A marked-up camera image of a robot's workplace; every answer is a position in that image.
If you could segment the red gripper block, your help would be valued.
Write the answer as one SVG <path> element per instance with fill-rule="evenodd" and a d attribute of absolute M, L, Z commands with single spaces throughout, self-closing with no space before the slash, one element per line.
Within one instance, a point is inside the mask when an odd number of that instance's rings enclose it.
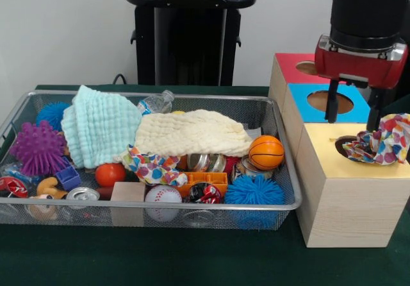
<path fill-rule="evenodd" d="M 408 56 L 408 47 L 396 43 L 381 53 L 358 53 L 336 47 L 329 40 L 320 40 L 315 50 L 315 69 L 319 76 L 331 79 L 327 95 L 325 120 L 336 122 L 338 114 L 338 81 L 371 87 L 366 129 L 378 129 L 384 100 L 383 89 L 393 89 L 401 77 Z"/>

